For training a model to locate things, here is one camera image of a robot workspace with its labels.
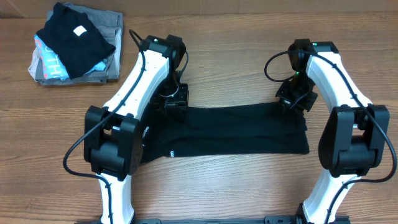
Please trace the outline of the black t-shirt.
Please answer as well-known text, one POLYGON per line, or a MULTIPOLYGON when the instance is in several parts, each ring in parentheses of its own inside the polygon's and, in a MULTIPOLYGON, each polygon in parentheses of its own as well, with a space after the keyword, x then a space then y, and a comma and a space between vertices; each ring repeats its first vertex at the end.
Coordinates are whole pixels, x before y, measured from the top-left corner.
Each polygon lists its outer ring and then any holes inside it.
POLYGON ((308 154, 302 112, 276 102, 223 108, 168 108, 144 117, 141 161, 228 154, 308 154))

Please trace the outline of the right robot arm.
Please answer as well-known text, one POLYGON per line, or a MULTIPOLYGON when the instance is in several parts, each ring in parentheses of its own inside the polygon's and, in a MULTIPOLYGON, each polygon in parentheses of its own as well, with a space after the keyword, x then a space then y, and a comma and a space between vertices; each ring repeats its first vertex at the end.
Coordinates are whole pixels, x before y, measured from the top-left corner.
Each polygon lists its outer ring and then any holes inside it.
POLYGON ((296 215, 282 217, 289 223, 349 223, 336 211, 354 184, 376 168, 387 137, 389 112, 374 105, 356 87, 345 70, 333 42, 297 39, 285 51, 295 75, 282 80, 276 96, 288 110, 309 111, 319 89, 330 116, 318 143, 322 170, 310 196, 296 215))

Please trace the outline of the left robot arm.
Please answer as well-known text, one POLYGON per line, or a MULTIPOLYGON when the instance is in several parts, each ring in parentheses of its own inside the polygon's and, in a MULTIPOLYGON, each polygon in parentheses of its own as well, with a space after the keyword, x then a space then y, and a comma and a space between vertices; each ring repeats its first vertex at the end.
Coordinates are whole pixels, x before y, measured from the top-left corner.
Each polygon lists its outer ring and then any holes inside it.
POLYGON ((178 70, 188 55, 182 38, 150 35, 139 48, 142 52, 118 92, 102 107, 89 107, 85 115, 84 159, 101 187, 99 223, 134 221, 131 179, 143 154, 143 117, 149 110, 188 104, 188 87, 180 82, 178 70))

